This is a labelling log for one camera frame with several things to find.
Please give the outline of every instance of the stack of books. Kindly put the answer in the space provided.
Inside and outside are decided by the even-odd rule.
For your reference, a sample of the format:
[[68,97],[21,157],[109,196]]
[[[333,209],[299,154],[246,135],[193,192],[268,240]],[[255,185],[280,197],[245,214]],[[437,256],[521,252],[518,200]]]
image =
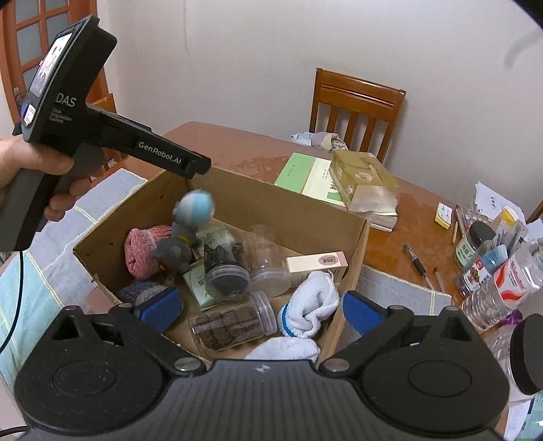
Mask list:
[[[275,185],[346,210],[330,176],[331,162],[328,159],[293,153],[277,177]],[[392,231],[398,220],[396,211],[356,214],[369,220],[372,228],[381,231]]]

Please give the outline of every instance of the bottle label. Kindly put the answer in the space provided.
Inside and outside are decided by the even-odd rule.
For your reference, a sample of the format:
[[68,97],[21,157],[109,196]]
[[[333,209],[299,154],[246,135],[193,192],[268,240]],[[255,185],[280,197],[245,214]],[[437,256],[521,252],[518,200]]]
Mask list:
[[532,285],[521,270],[515,255],[496,271],[494,284],[504,303],[510,307],[516,306],[522,297],[532,291]]
[[474,254],[475,254],[475,251],[469,244],[468,234],[466,233],[465,236],[460,240],[460,242],[458,242],[458,245],[456,246],[456,257],[458,261],[462,264],[462,266],[465,266],[466,263],[469,262],[469,259],[471,259]]
[[481,259],[477,259],[467,273],[464,274],[464,282],[466,287],[471,291],[475,291],[479,285],[490,278],[490,273],[483,266]]

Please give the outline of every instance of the pink knitted fabric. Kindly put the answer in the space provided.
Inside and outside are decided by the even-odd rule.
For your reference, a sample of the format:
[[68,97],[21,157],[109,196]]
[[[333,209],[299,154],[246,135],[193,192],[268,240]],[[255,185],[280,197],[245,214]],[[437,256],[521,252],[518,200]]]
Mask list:
[[132,229],[124,241],[124,258],[130,274],[139,280],[145,280],[160,271],[158,262],[153,258],[156,243],[170,237],[170,225],[158,225],[148,230]]

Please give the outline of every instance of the wooden chair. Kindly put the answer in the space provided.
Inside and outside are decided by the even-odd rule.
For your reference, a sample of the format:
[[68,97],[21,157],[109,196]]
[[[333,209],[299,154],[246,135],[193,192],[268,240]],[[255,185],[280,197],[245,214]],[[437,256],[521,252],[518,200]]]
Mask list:
[[356,120],[359,114],[368,115],[368,126],[360,146],[361,152],[367,152],[375,129],[375,123],[378,119],[386,121],[388,123],[387,128],[377,153],[377,159],[383,162],[405,95],[405,90],[392,89],[360,78],[348,77],[347,75],[317,68],[309,131],[315,133],[319,103],[332,106],[328,126],[326,127],[326,131],[330,133],[336,133],[339,109],[350,110],[351,114],[344,141],[350,150],[356,150],[351,145]]
[[530,215],[526,223],[535,222],[537,221],[541,216],[543,216],[543,200],[541,201],[541,204],[535,209],[535,211]]
[[[108,93],[104,98],[99,99],[98,101],[95,101],[94,103],[91,103],[92,105],[95,105],[96,107],[100,107],[101,109],[107,110],[108,112],[112,112],[114,114],[117,113],[117,108],[115,107],[115,100],[113,99],[113,94]],[[104,168],[106,170],[109,170],[109,164],[108,161],[110,159],[115,160],[115,162],[121,162],[123,159],[125,159],[128,155],[125,153],[118,152],[117,150],[112,150],[109,148],[103,148],[104,151]]]

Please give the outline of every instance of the black device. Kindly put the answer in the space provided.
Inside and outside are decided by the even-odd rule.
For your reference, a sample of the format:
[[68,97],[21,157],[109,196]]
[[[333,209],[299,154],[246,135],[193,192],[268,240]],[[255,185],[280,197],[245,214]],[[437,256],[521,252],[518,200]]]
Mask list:
[[31,440],[498,440],[500,366],[462,312],[383,322],[318,370],[310,361],[217,360],[209,371],[131,312],[65,307],[14,395]]
[[27,142],[46,144],[74,158],[63,177],[21,170],[0,210],[0,250],[27,249],[45,225],[43,211],[53,194],[104,162],[101,147],[118,150],[186,178],[203,174],[211,160],[153,134],[149,127],[89,105],[85,98],[117,39],[88,16],[59,33],[30,85],[21,108]]

